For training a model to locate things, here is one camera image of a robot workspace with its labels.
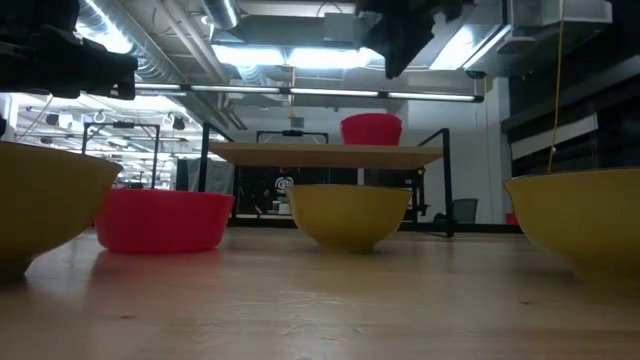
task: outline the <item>yellow cable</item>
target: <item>yellow cable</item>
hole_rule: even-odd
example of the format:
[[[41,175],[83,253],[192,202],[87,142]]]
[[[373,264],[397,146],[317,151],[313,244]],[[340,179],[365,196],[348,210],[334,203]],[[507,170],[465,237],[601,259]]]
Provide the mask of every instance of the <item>yellow cable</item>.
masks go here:
[[[558,39],[558,70],[556,74],[556,108],[553,120],[553,135],[551,137],[551,149],[549,149],[549,166],[547,172],[551,173],[551,166],[553,165],[553,155],[556,148],[556,133],[558,131],[558,119],[560,118],[560,85],[562,81],[562,49],[564,39],[564,10],[566,0],[562,0],[562,13],[560,14],[560,34]]]

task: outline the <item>wooden shelf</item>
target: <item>wooden shelf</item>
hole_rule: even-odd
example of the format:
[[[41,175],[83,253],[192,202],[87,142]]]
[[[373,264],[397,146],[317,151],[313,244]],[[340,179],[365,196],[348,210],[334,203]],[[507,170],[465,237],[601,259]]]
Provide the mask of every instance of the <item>wooden shelf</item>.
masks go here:
[[[241,166],[411,170],[442,157],[440,147],[325,144],[209,144],[209,151]]]

